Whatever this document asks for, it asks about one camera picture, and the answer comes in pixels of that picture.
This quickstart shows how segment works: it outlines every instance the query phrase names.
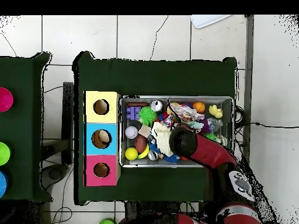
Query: yellow ball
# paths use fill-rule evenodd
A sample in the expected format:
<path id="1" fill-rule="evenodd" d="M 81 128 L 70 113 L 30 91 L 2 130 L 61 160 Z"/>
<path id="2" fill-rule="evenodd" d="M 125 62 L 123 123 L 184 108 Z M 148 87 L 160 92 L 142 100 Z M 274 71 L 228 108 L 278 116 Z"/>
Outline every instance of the yellow ball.
<path id="1" fill-rule="evenodd" d="M 198 102 L 195 102 L 195 103 L 193 104 L 193 108 L 196 109 L 196 111 L 197 111 L 198 113 L 204 113 L 204 111 L 205 111 L 205 109 L 206 109 L 204 103 L 199 102 L 199 101 L 198 101 Z"/>
<path id="2" fill-rule="evenodd" d="M 124 154 L 128 160 L 135 160 L 138 156 L 136 148 L 128 148 Z"/>

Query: wooden block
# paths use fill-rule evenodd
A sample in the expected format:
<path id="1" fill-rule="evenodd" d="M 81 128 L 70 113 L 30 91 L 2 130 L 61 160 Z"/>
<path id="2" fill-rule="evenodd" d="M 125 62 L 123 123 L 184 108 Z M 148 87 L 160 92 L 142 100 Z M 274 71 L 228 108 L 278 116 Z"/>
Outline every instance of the wooden block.
<path id="1" fill-rule="evenodd" d="M 86 122 L 117 123 L 119 94 L 116 92 L 86 91 Z"/>
<path id="2" fill-rule="evenodd" d="M 117 124 L 86 124 L 86 154 L 116 155 L 118 154 Z"/>
<path id="3" fill-rule="evenodd" d="M 142 136 L 144 136 L 145 138 L 148 138 L 148 136 L 151 133 L 152 128 L 147 126 L 147 125 L 142 125 L 141 128 L 139 129 L 138 133 Z"/>
<path id="4" fill-rule="evenodd" d="M 116 186 L 120 177 L 117 155 L 86 156 L 86 186 Z"/>

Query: green spiky ball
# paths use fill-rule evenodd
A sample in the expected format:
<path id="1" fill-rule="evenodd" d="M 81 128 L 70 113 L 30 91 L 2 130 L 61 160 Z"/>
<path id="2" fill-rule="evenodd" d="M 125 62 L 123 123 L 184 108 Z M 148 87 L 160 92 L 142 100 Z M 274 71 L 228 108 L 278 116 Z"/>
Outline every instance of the green spiky ball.
<path id="1" fill-rule="evenodd" d="M 157 113 L 150 107 L 143 107 L 138 114 L 139 121 L 149 127 L 152 127 L 152 122 L 154 122 L 157 118 Z"/>
<path id="2" fill-rule="evenodd" d="M 203 136 L 210 139 L 210 140 L 212 140 L 212 141 L 216 141 L 216 136 L 212 132 L 211 133 L 205 133 L 205 134 L 203 134 Z"/>

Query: green table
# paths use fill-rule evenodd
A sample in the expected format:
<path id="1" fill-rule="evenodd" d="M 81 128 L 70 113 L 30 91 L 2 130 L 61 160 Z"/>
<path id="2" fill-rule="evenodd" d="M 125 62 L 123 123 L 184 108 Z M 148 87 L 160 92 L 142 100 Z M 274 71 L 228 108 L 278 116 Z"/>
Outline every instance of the green table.
<path id="1" fill-rule="evenodd" d="M 0 141 L 12 156 L 0 166 L 8 177 L 2 200 L 51 201 L 40 186 L 41 162 L 41 76 L 50 54 L 33 58 L 0 57 L 0 87 L 14 96 L 11 109 L 0 113 Z"/>
<path id="2" fill-rule="evenodd" d="M 75 75 L 75 203 L 85 201 L 204 201 L 209 172 L 205 168 L 121 168 L 114 187 L 83 186 L 83 92 L 115 91 L 120 95 L 231 96 L 235 98 L 234 58 L 218 61 L 95 60 L 81 52 Z"/>

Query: brown ball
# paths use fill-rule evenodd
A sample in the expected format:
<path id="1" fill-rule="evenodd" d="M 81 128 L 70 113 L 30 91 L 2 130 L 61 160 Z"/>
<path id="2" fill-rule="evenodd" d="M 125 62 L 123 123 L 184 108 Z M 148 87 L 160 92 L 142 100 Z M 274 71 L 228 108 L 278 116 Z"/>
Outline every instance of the brown ball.
<path id="1" fill-rule="evenodd" d="M 135 148 L 138 151 L 138 153 L 142 153 L 145 151 L 147 147 L 147 140 L 144 136 L 138 135 L 135 140 Z"/>

